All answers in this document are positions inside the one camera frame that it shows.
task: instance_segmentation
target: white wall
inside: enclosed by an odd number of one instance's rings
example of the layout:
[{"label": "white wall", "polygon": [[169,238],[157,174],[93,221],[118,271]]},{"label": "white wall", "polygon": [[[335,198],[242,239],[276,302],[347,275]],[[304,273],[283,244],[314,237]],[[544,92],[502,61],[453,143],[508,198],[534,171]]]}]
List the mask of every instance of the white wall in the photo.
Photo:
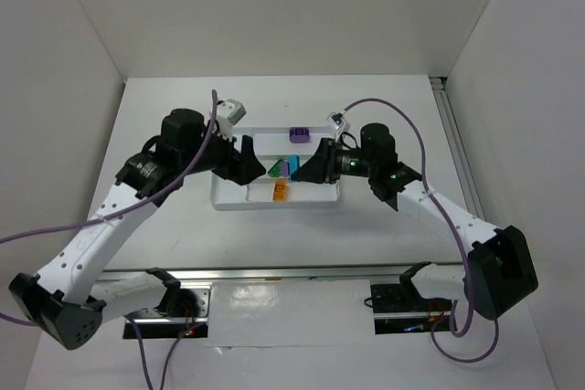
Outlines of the white wall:
[{"label": "white wall", "polygon": [[[0,236],[85,217],[122,79],[78,0],[0,0]],[[68,236],[0,247],[7,282],[34,272]],[[39,331],[0,321],[0,386],[22,389]]]},{"label": "white wall", "polygon": [[486,0],[81,0],[129,77],[446,75]]},{"label": "white wall", "polygon": [[559,390],[582,389],[585,0],[490,0],[448,80],[490,218],[526,231]]}]

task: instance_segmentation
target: purple block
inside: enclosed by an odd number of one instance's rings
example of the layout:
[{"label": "purple block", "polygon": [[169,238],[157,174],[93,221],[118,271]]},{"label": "purple block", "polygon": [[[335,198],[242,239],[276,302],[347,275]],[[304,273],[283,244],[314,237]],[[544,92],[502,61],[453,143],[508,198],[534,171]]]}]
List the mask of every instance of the purple block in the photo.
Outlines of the purple block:
[{"label": "purple block", "polygon": [[289,139],[292,143],[308,143],[311,141],[309,129],[306,127],[292,127],[289,130]]},{"label": "purple block", "polygon": [[281,177],[288,177],[289,176],[289,163],[282,162],[281,163]]}]

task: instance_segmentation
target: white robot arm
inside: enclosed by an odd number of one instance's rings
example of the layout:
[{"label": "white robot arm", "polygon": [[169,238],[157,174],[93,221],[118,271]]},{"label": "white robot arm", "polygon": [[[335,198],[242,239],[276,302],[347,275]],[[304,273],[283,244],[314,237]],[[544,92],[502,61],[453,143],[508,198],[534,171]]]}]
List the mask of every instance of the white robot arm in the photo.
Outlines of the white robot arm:
[{"label": "white robot arm", "polygon": [[[234,149],[232,128],[244,114],[236,101],[218,107],[217,130],[190,174],[211,171],[244,185],[266,173],[249,136],[242,137],[240,152]],[[348,126],[343,119],[338,122],[340,127]],[[10,290],[28,319],[67,349],[86,343],[104,321],[143,308],[169,313],[179,300],[188,297],[190,291],[181,290],[180,282],[162,269],[149,269],[133,279],[104,285],[95,282],[123,243],[170,192],[131,212],[113,214],[134,206],[139,199],[148,200],[176,179],[198,152],[204,127],[204,118],[196,111],[171,112],[163,120],[161,134],[148,141],[116,175],[116,184],[92,217],[109,219],[82,229],[35,276],[20,273],[11,282]],[[388,127],[366,125],[360,147],[353,149],[344,147],[342,137],[322,139],[315,155],[292,174],[292,179],[331,184],[341,175],[366,177],[380,201],[418,219],[444,240],[454,241],[452,227],[456,227],[472,274],[474,309],[487,319],[497,319],[537,288],[522,233],[476,218],[422,182],[420,174],[398,161]],[[453,225],[446,222],[431,195],[441,202]],[[463,300],[470,293],[464,277],[461,265],[421,262],[400,276],[400,284],[404,296],[413,302]]]},{"label": "white robot arm", "polygon": [[[266,173],[251,137],[242,137],[240,151],[234,148],[233,125],[244,115],[244,107],[234,100],[218,105],[217,126],[189,174],[211,171],[244,185]],[[98,224],[83,228],[36,275],[20,273],[13,279],[9,289],[29,320],[72,350],[86,343],[103,322],[132,311],[152,308],[168,313],[185,299],[196,306],[192,293],[181,290],[180,282],[162,269],[106,285],[95,282],[133,231],[181,187],[182,180],[164,196],[153,197],[192,163],[206,130],[200,113],[172,111],[163,119],[161,134],[116,175],[116,183],[91,218]],[[132,208],[137,203],[141,206]]]}]

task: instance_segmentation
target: orange block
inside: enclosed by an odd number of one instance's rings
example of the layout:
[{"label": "orange block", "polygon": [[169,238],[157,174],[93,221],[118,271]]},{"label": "orange block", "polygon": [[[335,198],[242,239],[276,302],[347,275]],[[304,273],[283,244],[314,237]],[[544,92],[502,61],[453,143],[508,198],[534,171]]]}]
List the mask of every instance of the orange block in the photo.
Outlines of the orange block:
[{"label": "orange block", "polygon": [[272,191],[272,201],[284,201],[286,198],[286,182],[277,180]]}]

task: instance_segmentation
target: plastic tray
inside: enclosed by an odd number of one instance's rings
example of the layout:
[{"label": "plastic tray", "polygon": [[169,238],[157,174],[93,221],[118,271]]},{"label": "plastic tray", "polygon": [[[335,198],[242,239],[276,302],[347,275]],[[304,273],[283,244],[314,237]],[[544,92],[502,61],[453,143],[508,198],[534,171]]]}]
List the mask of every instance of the plastic tray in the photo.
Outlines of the plastic tray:
[{"label": "plastic tray", "polygon": [[[266,168],[272,168],[280,158],[298,155],[301,165],[317,150],[323,137],[333,135],[330,127],[308,127],[310,141],[308,143],[292,143],[289,140],[290,127],[286,128],[240,128],[234,131],[237,147],[241,136],[248,134],[254,139],[254,151],[258,160]],[[288,182],[285,201],[272,201],[272,192],[276,180],[268,174],[254,180],[246,186],[238,186],[212,174],[211,205],[216,210],[248,210],[248,209],[282,209],[282,208],[324,208],[334,207],[339,201],[339,183],[312,184]]]}]

